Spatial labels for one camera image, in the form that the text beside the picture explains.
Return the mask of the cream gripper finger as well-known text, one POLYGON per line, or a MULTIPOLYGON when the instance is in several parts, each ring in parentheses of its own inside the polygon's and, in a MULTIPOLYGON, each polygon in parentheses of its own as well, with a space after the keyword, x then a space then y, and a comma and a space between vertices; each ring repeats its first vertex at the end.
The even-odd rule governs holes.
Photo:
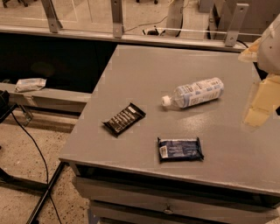
POLYGON ((279 107, 280 75, 270 73, 259 83, 243 122, 252 127, 260 127, 279 107))
POLYGON ((248 48, 240 53, 240 55, 238 56, 238 60, 242 62, 257 62, 260 42, 261 39, 258 38, 248 48))

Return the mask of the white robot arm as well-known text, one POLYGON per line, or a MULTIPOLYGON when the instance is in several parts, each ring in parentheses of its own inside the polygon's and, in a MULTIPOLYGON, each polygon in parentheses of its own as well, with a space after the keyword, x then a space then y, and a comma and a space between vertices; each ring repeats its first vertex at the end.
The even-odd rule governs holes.
POLYGON ((262 126, 280 107, 280 15, 268 26, 262 36, 238 56, 242 62, 255 62, 268 75, 260 81, 244 122, 253 127, 262 126))

